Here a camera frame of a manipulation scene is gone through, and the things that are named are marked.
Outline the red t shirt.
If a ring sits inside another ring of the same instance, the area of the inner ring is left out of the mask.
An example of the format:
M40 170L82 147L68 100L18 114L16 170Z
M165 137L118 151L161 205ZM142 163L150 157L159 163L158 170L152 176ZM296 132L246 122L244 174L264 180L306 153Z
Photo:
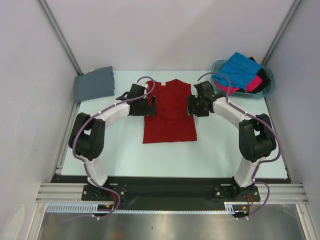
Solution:
M194 142L197 131L194 117L187 115L191 84L179 79L167 82L147 82L154 88L155 116L144 118L143 144Z

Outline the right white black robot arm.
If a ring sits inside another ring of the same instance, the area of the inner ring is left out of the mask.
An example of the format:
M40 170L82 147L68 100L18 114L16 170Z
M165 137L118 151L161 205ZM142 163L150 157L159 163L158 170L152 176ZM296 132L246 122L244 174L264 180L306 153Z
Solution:
M233 103L223 92L216 93L209 81L194 85L196 95L187 97L187 114L208 117L217 114L238 129L238 148L242 159L227 194L237 201L247 197L255 186L260 164L277 147L268 115L253 115Z

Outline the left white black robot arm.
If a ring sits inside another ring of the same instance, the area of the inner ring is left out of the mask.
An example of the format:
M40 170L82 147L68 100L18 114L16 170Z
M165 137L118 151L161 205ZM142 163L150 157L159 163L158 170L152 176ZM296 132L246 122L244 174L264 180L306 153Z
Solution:
M112 105L92 115L81 112L75 118L68 146L73 156L81 161L88 183L94 186L93 194L100 200L107 199L111 193L111 188L105 184L107 170L98 160L105 145L105 131L128 116L154 116L156 97L151 96L154 88L154 81L133 83Z

